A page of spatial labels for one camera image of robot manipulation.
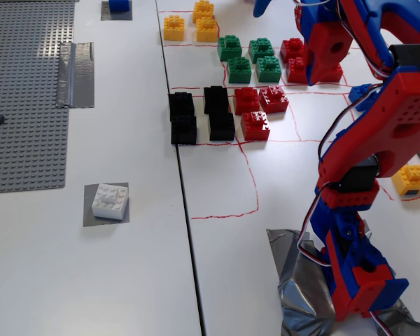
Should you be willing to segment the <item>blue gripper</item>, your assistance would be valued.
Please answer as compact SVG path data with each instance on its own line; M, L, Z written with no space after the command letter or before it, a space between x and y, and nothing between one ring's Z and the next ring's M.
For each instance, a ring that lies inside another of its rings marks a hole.
M255 0L253 16L264 14L271 0ZM294 1L295 22L309 52L307 83L340 82L340 62L347 56L351 35L339 22L335 0Z

